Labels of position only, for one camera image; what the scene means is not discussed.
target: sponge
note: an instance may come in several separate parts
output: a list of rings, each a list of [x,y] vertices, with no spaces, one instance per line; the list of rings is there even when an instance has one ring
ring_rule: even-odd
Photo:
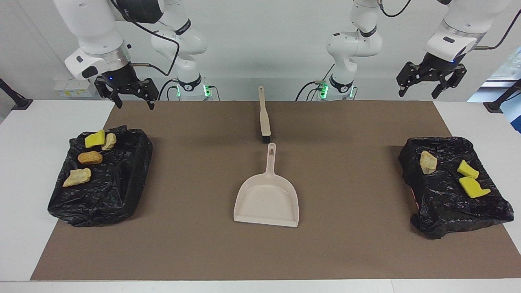
[[[478,198],[486,196],[490,193],[490,189],[481,189],[481,186],[475,178],[467,176],[459,179],[461,186],[465,189],[470,198]]]
[[[472,177],[474,179],[478,178],[479,176],[479,171],[476,171],[472,167],[470,167],[465,160],[461,161],[457,171],[467,177]]]
[[[100,130],[94,134],[91,134],[85,138],[85,147],[91,148],[96,145],[105,144],[105,131]]]

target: dustpan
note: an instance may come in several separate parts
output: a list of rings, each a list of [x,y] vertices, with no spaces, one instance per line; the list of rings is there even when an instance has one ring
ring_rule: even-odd
[[[275,151],[275,144],[270,143],[266,172],[242,184],[233,209],[235,221],[286,227],[299,224],[299,200],[293,185],[275,174]]]

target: black plastic bag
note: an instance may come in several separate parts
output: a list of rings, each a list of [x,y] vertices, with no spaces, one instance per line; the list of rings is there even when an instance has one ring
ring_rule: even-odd
[[[422,151],[438,159],[436,171],[424,175],[420,167]],[[428,238],[441,238],[447,233],[477,230],[514,220],[512,206],[499,193],[483,168],[472,143],[461,137],[411,138],[398,158],[403,179],[412,188],[418,213],[411,223]],[[465,160],[479,171],[477,181],[491,192],[470,198],[458,179],[460,162]]]
[[[152,143],[140,129],[127,126],[110,129],[117,138],[115,146],[102,151],[101,146],[87,149],[84,132],[69,141],[70,149],[56,181],[47,210],[72,226],[89,227],[114,224],[133,215],[145,185],[152,156]],[[82,165],[78,155],[98,151],[103,161]],[[83,184],[63,188],[71,170],[89,168],[91,179]]]

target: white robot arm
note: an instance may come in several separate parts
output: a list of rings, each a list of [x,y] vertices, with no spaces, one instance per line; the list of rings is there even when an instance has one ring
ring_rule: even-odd
[[[183,100],[201,100],[210,95],[204,78],[197,69],[197,63],[191,55],[203,54],[208,47],[206,38],[192,26],[182,0],[165,0],[165,12],[159,20],[167,29],[156,33],[175,40],[180,45],[179,56],[174,64],[174,73],[179,80],[178,95]],[[151,36],[152,47],[169,60],[176,53],[174,43],[156,36]]]
[[[427,53],[419,65],[407,62],[396,77],[403,97],[407,89],[422,81],[440,82],[432,92],[436,99],[448,88],[455,88],[467,69],[460,61],[474,50],[489,31],[494,19],[511,0],[437,0],[449,11],[425,46]]]
[[[376,30],[379,13],[376,0],[354,0],[351,23],[358,30],[334,33],[329,37],[327,51],[334,59],[334,68],[328,80],[330,89],[327,97],[320,97],[322,100],[345,98],[357,71],[357,65],[351,58],[375,56],[382,49],[382,37]]]
[[[183,46],[179,53],[185,57],[180,59],[175,72],[180,76],[180,82],[194,85],[192,91],[186,92],[199,95],[197,89],[206,88],[196,82],[201,76],[190,54],[204,53],[207,44],[201,34],[191,28],[180,0],[54,0],[54,3],[80,44],[80,48],[65,60],[67,68],[78,79],[101,75],[94,82],[98,92],[101,97],[113,100],[118,107],[122,105],[118,95],[121,93],[138,96],[153,109],[158,91],[152,79],[141,81],[137,78],[133,66],[149,65],[130,63],[127,45],[116,29],[112,4],[117,6],[117,13],[121,13],[116,15],[118,19],[122,16],[133,23],[159,21],[167,26],[168,29],[161,33],[154,32],[156,35],[152,36],[152,40],[163,41],[157,42],[154,47],[173,61],[178,50],[175,42],[178,42]]]

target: brown paper mat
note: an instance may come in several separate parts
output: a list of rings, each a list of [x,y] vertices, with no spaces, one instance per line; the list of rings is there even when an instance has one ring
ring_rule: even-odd
[[[130,219],[58,221],[32,280],[521,277],[502,225],[419,235],[398,154],[407,138],[449,136],[431,102],[267,103],[275,172],[299,196],[298,228],[235,223],[241,184],[265,169],[255,102],[142,102],[114,109],[154,144]]]

